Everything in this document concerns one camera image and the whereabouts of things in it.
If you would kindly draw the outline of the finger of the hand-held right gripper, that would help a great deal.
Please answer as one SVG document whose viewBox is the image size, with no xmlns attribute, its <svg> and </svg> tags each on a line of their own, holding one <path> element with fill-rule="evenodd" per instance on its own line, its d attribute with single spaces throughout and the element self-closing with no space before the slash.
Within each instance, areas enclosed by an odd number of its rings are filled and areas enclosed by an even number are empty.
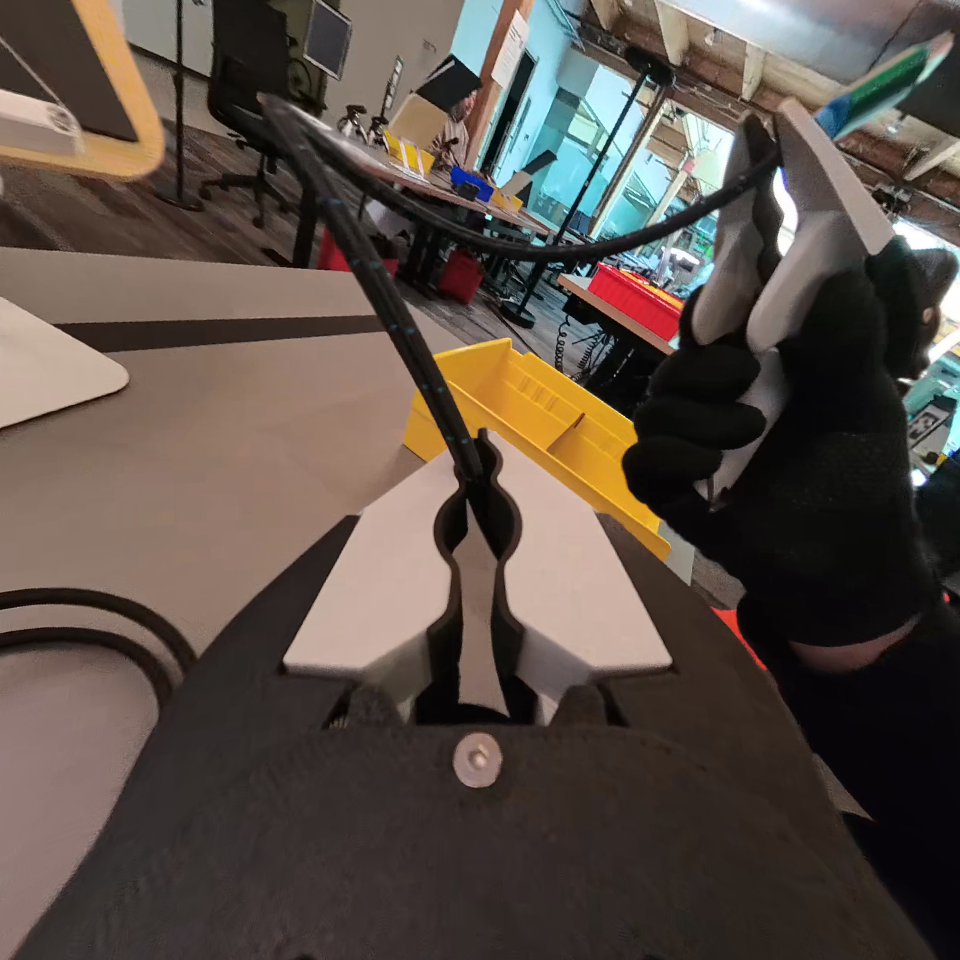
<svg viewBox="0 0 960 960">
<path fill-rule="evenodd" d="M 775 198 L 778 163 L 757 184 L 719 212 L 712 273 L 688 302 L 688 343 L 744 344 L 745 332 L 766 283 L 782 256 L 783 211 Z"/>
<path fill-rule="evenodd" d="M 797 227 L 750 313 L 755 354 L 798 333 L 825 281 L 861 269 L 895 237 L 880 206 L 800 102 L 784 100 L 774 121 Z"/>
</svg>

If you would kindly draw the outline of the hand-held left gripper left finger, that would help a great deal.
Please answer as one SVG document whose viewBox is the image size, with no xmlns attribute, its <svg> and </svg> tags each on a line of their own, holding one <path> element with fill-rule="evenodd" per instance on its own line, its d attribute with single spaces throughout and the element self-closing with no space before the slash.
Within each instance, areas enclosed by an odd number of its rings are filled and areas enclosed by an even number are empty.
<svg viewBox="0 0 960 960">
<path fill-rule="evenodd" d="M 378 689 L 417 722 L 452 722 L 466 709 L 454 553 L 468 532 L 466 486 L 444 452 L 356 517 L 285 671 Z"/>
</svg>

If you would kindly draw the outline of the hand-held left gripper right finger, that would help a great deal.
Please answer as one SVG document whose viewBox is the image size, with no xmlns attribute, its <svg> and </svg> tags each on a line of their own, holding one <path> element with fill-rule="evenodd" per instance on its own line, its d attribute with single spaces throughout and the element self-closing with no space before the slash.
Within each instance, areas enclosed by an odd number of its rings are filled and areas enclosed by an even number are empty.
<svg viewBox="0 0 960 960">
<path fill-rule="evenodd" d="M 479 431 L 477 453 L 477 524 L 496 561 L 490 646 L 510 719 L 548 722 L 570 690 L 670 670 L 602 516 L 496 432 Z"/>
</svg>

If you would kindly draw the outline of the black adapter cable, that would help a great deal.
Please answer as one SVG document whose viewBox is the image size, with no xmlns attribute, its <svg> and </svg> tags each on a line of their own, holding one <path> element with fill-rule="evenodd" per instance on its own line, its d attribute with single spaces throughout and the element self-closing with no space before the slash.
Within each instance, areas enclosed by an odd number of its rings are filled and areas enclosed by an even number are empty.
<svg viewBox="0 0 960 960">
<path fill-rule="evenodd" d="M 30 607 L 83 608 L 126 619 L 161 644 L 175 663 L 181 678 L 186 678 L 198 662 L 198 655 L 178 628 L 149 606 L 130 598 L 64 586 L 1 593 L 2 612 Z M 162 712 L 170 703 L 176 687 L 173 678 L 156 655 L 125 635 L 87 627 L 40 627 L 4 630 L 1 634 L 2 655 L 83 647 L 108 651 L 129 661 L 150 685 L 158 710 Z"/>
</svg>

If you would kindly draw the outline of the braided HDMI cable green plugs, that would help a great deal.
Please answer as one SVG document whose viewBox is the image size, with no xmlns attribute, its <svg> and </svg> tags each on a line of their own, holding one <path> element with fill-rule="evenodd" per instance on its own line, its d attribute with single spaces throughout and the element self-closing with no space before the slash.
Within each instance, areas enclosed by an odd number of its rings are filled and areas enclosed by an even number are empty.
<svg viewBox="0 0 960 960">
<path fill-rule="evenodd" d="M 874 120 L 878 114 L 892 109 L 905 100 L 915 88 L 927 81 L 938 70 L 942 62 L 948 58 L 953 46 L 954 34 L 950 31 L 944 31 L 926 42 L 918 43 L 876 67 L 828 101 L 816 113 L 810 114 L 833 143 L 846 138 L 859 127 Z M 273 95 L 262 94 L 259 99 L 268 124 L 274 130 L 282 149 L 294 163 L 294 169 L 301 183 L 314 194 L 320 219 L 347 259 L 355 279 L 359 282 L 383 329 L 390 336 L 404 366 L 414 380 L 416 389 L 425 400 L 438 426 L 442 441 L 452 456 L 455 468 L 469 488 L 482 487 L 485 482 L 484 467 L 477 453 L 477 446 L 451 395 L 450 387 L 440 373 L 436 361 L 429 354 L 421 331 L 395 288 L 389 272 L 358 222 L 349 214 L 343 199 L 330 180 L 330 169 L 337 170 L 334 163 L 341 161 L 342 155 L 337 155 L 332 145 L 323 138 L 315 138 L 312 135 L 313 130 L 308 126 L 310 117 L 306 113 Z M 382 186 L 361 171 L 350 171 L 346 176 L 360 184 L 366 193 L 377 198 L 383 206 L 410 213 L 417 222 L 457 236 L 463 244 L 472 246 L 479 252 L 531 263 L 544 260 L 598 262 L 678 233 L 681 228 L 695 224 L 716 210 L 724 209 L 747 189 L 754 187 L 761 174 L 777 163 L 774 198 L 782 211 L 778 250 L 783 258 L 794 240 L 797 211 L 793 199 L 786 190 L 781 147 L 776 131 L 777 110 L 774 113 L 773 139 L 764 151 L 757 153 L 756 157 L 751 155 L 747 136 L 738 136 L 730 151 L 723 186 L 719 190 L 698 203 L 690 205 L 672 218 L 604 243 L 587 243 L 578 246 L 531 246 L 517 243 L 498 245 L 479 234 L 463 231 L 457 223 L 440 217 L 432 208 Z M 893 241 L 880 254 L 867 258 L 864 266 L 856 271 L 861 271 L 874 258 L 888 256 L 894 258 L 893 261 L 897 266 L 908 262 L 909 250 L 899 252 L 898 238 L 895 233 Z M 749 321 L 746 326 L 745 343 L 749 353 L 760 365 L 762 353 L 754 353 L 749 347 Z"/>
</svg>

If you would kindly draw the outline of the person's right forearm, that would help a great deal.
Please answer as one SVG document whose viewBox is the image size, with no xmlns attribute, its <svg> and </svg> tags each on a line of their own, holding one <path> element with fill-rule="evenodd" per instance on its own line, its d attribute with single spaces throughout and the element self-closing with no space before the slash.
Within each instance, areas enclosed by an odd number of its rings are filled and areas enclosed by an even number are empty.
<svg viewBox="0 0 960 960">
<path fill-rule="evenodd" d="M 937 958 L 959 951 L 958 609 L 942 590 L 871 664 L 802 664 L 784 627 L 749 596 L 739 629 L 818 755 L 865 812 L 847 829 Z"/>
</svg>

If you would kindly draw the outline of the person's right hand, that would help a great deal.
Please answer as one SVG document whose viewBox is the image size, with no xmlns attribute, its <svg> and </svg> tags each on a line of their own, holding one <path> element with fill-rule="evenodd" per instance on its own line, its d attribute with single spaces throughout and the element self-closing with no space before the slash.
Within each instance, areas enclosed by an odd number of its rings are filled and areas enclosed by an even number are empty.
<svg viewBox="0 0 960 960">
<path fill-rule="evenodd" d="M 695 340 L 700 293 L 681 315 L 623 471 L 635 499 L 742 585 L 738 627 L 756 653 L 874 642 L 941 601 L 920 543 L 898 382 L 916 358 L 932 279 L 951 260 L 894 241 L 822 283 L 777 347 L 787 404 L 719 507 L 694 486 L 761 438 L 764 416 L 742 399 L 761 366 L 738 330 Z"/>
</svg>

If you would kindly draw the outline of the red plastic bin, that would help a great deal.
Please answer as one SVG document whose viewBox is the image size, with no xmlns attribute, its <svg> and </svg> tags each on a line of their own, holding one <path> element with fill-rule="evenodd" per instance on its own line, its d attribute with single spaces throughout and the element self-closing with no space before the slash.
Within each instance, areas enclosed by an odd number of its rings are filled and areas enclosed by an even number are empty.
<svg viewBox="0 0 960 960">
<path fill-rule="evenodd" d="M 461 306 L 471 306 L 484 277 L 482 261 L 471 250 L 456 248 L 439 276 L 437 293 Z"/>
<path fill-rule="evenodd" d="M 391 277 L 395 277 L 400 267 L 400 247 L 394 240 L 389 239 L 379 233 L 368 233 L 366 238 L 373 246 L 378 258 L 380 258 L 387 272 Z M 316 269 L 320 271 L 351 272 L 348 259 L 345 258 L 342 250 L 337 246 L 330 230 L 325 227 L 320 234 L 318 248 L 318 259 Z"/>
<path fill-rule="evenodd" d="M 586 289 L 664 341 L 679 332 L 684 302 L 638 273 L 600 264 Z"/>
</svg>

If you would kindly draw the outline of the tall black light stand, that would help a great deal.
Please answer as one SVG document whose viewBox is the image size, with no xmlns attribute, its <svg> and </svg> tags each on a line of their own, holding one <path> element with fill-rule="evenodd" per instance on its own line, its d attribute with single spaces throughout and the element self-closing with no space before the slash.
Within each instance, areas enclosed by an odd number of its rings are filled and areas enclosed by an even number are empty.
<svg viewBox="0 0 960 960">
<path fill-rule="evenodd" d="M 608 153 L 616 142 L 619 130 L 628 117 L 632 105 L 634 102 L 639 100 L 645 82 L 649 79 L 659 82 L 670 82 L 673 78 L 670 68 L 666 65 L 661 57 L 657 56 L 656 54 L 651 54 L 635 44 L 627 45 L 623 53 L 623 58 L 627 65 L 635 71 L 637 75 L 635 82 L 630 90 L 629 96 L 625 100 L 615 122 L 613 123 L 611 130 L 607 134 L 606 141 L 594 159 L 588 175 L 584 179 L 583 184 L 576 198 L 574 199 L 574 202 L 571 204 L 570 209 L 568 210 L 559 227 L 559 230 L 557 231 L 556 239 L 554 241 L 556 246 L 560 246 L 562 244 L 563 239 L 569 232 L 570 225 L 575 217 L 575 214 L 578 212 L 583 199 L 586 197 L 587 192 L 593 185 L 593 181 L 595 180 L 598 171 L 602 168 Z M 526 308 L 536 292 L 536 288 L 546 271 L 548 262 L 548 260 L 543 260 L 537 261 L 533 264 L 524 292 L 518 301 L 512 298 L 505 298 L 498 302 L 496 312 L 501 320 L 521 330 L 533 329 L 535 320 L 533 316 L 529 314 Z"/>
</svg>

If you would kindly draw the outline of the yellow plastic bin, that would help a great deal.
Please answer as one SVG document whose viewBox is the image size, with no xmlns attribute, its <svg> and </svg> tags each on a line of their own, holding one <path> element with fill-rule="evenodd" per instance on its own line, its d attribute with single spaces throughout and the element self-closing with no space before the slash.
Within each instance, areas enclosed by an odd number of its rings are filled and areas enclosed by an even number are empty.
<svg viewBox="0 0 960 960">
<path fill-rule="evenodd" d="M 468 432 L 496 433 L 582 498 L 617 520 L 661 561 L 671 551 L 661 521 L 629 492 L 622 456 L 636 441 L 630 420 L 508 338 L 434 356 Z"/>
</svg>

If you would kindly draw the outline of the long wooden work table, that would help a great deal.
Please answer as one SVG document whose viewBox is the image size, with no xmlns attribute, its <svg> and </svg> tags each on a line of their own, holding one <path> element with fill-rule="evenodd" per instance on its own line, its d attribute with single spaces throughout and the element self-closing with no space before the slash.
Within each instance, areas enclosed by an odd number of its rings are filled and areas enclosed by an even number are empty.
<svg viewBox="0 0 960 960">
<path fill-rule="evenodd" d="M 384 143 L 370 146 L 356 136 L 346 135 L 315 118 L 308 119 L 308 126 L 314 138 L 322 138 L 331 144 L 336 155 L 342 157 L 335 161 L 334 166 L 344 176 L 351 171 L 361 171 L 379 184 L 403 195 L 411 195 L 426 206 L 437 208 L 438 216 L 465 228 L 476 229 L 480 234 L 490 230 L 516 242 L 526 242 L 531 238 L 546 239 L 550 233 L 547 226 L 530 216 L 516 201 L 502 196 L 497 187 L 494 187 L 489 202 L 465 199 L 451 188 L 450 171 L 438 171 L 433 166 L 426 179 L 421 179 L 407 174 L 399 163 L 393 161 Z M 368 217 L 383 235 L 396 235 L 394 221 L 410 223 L 398 228 L 400 233 L 406 231 L 412 237 L 401 276 L 404 282 L 426 292 L 438 256 L 443 246 L 451 241 L 451 235 L 415 221 L 410 213 L 398 212 L 390 207 L 384 215 L 370 212 Z"/>
</svg>

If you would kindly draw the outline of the small yellow bin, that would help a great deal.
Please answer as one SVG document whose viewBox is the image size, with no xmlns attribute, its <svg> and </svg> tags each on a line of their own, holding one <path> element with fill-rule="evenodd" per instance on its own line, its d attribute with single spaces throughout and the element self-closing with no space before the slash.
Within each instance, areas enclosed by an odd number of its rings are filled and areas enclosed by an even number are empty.
<svg viewBox="0 0 960 960">
<path fill-rule="evenodd" d="M 382 131 L 385 148 L 391 159 L 398 163 L 409 176 L 425 180 L 431 173 L 435 157 L 428 151 L 420 149 L 416 144 L 397 138 L 390 129 Z"/>
</svg>

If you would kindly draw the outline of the white metal board stand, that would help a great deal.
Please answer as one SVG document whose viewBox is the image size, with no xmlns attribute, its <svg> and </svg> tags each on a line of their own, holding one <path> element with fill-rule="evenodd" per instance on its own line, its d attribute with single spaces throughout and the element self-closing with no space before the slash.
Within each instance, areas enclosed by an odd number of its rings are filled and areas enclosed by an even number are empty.
<svg viewBox="0 0 960 960">
<path fill-rule="evenodd" d="M 2 153 L 33 150 L 57 161 L 73 160 L 81 143 L 81 128 L 68 109 L 2 90 Z M 129 382 L 124 366 L 1 300 L 3 429 L 119 393 Z"/>
</svg>

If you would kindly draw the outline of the grey panel on pole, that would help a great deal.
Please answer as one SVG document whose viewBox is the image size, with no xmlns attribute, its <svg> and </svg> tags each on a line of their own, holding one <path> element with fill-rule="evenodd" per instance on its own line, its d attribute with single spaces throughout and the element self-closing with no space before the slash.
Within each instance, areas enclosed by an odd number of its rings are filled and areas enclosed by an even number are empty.
<svg viewBox="0 0 960 960">
<path fill-rule="evenodd" d="M 327 77 L 340 81 L 354 33 L 353 21 L 328 2 L 309 2 L 301 45 L 302 58 Z"/>
</svg>

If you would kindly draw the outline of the black office chair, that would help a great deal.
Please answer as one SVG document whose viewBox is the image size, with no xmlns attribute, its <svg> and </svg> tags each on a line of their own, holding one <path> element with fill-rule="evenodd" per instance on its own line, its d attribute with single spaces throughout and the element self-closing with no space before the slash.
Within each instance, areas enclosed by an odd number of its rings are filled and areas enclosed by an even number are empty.
<svg viewBox="0 0 960 960">
<path fill-rule="evenodd" d="M 262 230 L 266 224 L 266 200 L 273 199 L 280 213 L 292 205 L 277 189 L 271 176 L 286 153 L 267 123 L 259 102 L 262 93 L 282 100 L 290 98 L 290 44 L 286 15 L 262 1 L 213 1 L 212 60 L 206 103 L 211 116 L 236 136 L 239 149 L 258 155 L 253 174 L 225 172 L 202 181 L 198 197 L 212 198 L 212 190 L 247 189 L 256 213 L 251 222 Z"/>
</svg>

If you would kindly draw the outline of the black pole stand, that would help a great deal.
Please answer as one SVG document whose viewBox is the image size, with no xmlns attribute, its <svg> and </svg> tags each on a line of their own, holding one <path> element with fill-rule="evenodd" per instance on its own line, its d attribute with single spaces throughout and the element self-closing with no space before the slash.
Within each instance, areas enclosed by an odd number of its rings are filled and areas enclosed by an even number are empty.
<svg viewBox="0 0 960 960">
<path fill-rule="evenodd" d="M 185 158 L 185 80 L 186 68 L 184 61 L 184 28 L 185 2 L 175 1 L 174 27 L 174 177 L 172 185 L 155 187 L 153 195 L 165 204 L 186 212 L 199 213 L 204 205 L 198 196 L 188 193 L 186 188 L 186 158 Z"/>
</svg>

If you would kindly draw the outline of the black board with wooden rim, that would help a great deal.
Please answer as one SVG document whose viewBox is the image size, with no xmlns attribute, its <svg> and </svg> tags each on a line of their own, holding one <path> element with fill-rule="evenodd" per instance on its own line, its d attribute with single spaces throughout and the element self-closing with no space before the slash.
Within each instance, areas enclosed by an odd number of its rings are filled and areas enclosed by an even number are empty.
<svg viewBox="0 0 960 960">
<path fill-rule="evenodd" d="M 1 3 L 2 165 L 131 182 L 164 156 L 113 2 Z"/>
</svg>

